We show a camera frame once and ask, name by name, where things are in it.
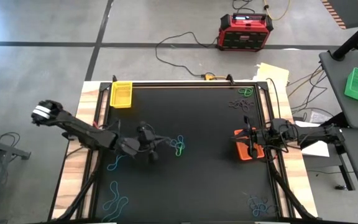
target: orange block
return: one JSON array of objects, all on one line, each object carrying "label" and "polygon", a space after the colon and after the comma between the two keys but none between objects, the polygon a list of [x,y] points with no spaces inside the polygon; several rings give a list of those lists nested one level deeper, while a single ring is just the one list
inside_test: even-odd
[{"label": "orange block", "polygon": [[[235,130],[234,131],[234,135],[239,134],[242,130]],[[243,143],[243,142],[236,142],[237,145],[237,150],[239,151],[239,155],[240,155],[240,159],[243,161],[247,161],[252,159],[252,157],[250,157],[250,155],[248,155],[248,146]],[[265,153],[264,153],[264,149],[262,148],[262,146],[254,143],[254,148],[257,150],[258,152],[258,159],[265,157]]]}]

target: concrete floor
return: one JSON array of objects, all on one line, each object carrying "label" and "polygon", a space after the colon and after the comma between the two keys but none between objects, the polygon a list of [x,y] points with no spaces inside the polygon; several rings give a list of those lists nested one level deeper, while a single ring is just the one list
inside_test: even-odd
[{"label": "concrete floor", "polygon": [[[0,0],[0,41],[95,42],[107,2]],[[272,13],[282,13],[286,3],[269,1]],[[262,12],[262,5],[262,0],[254,0],[248,6]],[[231,0],[115,0],[103,42],[157,43],[192,30],[202,43],[209,43],[218,34],[219,18],[233,11]],[[341,45],[357,30],[340,29],[320,0],[292,0],[288,14],[274,22],[274,27],[268,44]],[[194,40],[188,36],[172,42]],[[32,152],[30,160],[14,161],[9,167],[7,184],[0,192],[0,220],[15,224],[47,219],[67,141],[58,128],[31,124],[30,114],[44,99],[59,101],[68,111],[76,111],[92,51],[92,47],[0,47],[0,134],[20,133],[22,140],[17,147]],[[269,63],[288,69],[293,81],[316,69],[322,51],[160,49],[159,54],[165,60],[187,65],[195,73],[230,73],[238,79],[253,77],[258,63]],[[112,75],[120,80],[196,79],[182,68],[160,63],[154,49],[102,48],[92,80],[110,80]],[[328,81],[321,84],[329,89],[310,106],[333,114],[340,112]],[[300,88],[291,96],[290,104],[302,103],[309,89],[307,85]],[[339,174],[310,174],[310,182],[320,217],[358,222],[358,188],[355,192],[333,190],[334,185],[343,184]]]}]

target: wooden table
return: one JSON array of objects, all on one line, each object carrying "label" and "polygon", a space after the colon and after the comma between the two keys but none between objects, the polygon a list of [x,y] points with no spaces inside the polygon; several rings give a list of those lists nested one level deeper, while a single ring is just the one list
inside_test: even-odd
[{"label": "wooden table", "polygon": [[[276,75],[272,75],[272,78],[277,87],[278,100],[276,100],[276,94],[274,92],[273,86],[269,84],[269,93],[270,99],[272,101],[272,107],[275,114],[275,117],[278,117],[278,104],[280,105],[281,116],[284,119],[289,121],[293,121],[292,113],[290,109],[290,104],[288,102],[287,93],[285,90],[285,85],[287,83],[286,77],[280,77]],[[99,86],[101,82],[84,82],[80,103],[78,105],[78,109],[76,112],[76,117],[87,122],[88,124],[93,123],[94,112],[96,107],[96,102],[99,94]],[[262,104],[264,108],[265,120],[269,120],[269,112],[267,110],[267,104],[264,97],[264,93],[261,91]],[[103,99],[104,103],[102,103],[101,108],[101,116],[99,118],[99,124],[103,122],[103,111],[106,106],[106,97]],[[71,152],[77,148],[79,148],[78,142],[71,142],[68,147],[68,152]],[[296,195],[298,200],[303,204],[303,206],[309,211],[312,215],[317,217],[316,207],[314,205],[313,194],[310,189],[308,175],[306,173],[306,167],[303,162],[303,156],[299,149],[289,148],[289,153],[284,153],[284,162],[285,168],[287,170],[288,181],[290,184],[290,188],[292,192]],[[58,183],[58,192],[55,201],[55,205],[52,211],[52,218],[59,217],[66,208],[71,204],[77,193],[80,191],[81,182],[83,180],[84,166],[86,161],[87,150],[81,150],[74,154],[72,154],[69,158],[66,159],[62,171],[61,179]],[[89,208],[89,200],[90,200],[90,192],[88,191],[88,195],[85,198],[85,206],[83,217],[88,216],[88,208]],[[288,216],[288,207],[286,203],[286,198],[284,192],[279,189],[280,192],[280,201],[283,208],[284,216]]]}]

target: yellow bin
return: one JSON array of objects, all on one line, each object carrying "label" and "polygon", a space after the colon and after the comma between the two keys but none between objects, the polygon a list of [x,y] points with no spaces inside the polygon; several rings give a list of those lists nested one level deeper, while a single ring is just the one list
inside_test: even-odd
[{"label": "yellow bin", "polygon": [[110,106],[130,108],[132,104],[132,82],[114,82],[110,96]]}]

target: red power station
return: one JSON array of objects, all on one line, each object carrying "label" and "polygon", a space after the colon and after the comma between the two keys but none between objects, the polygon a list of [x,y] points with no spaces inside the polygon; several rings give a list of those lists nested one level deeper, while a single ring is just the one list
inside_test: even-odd
[{"label": "red power station", "polygon": [[266,14],[234,13],[221,18],[217,48],[220,50],[258,51],[273,30]]}]

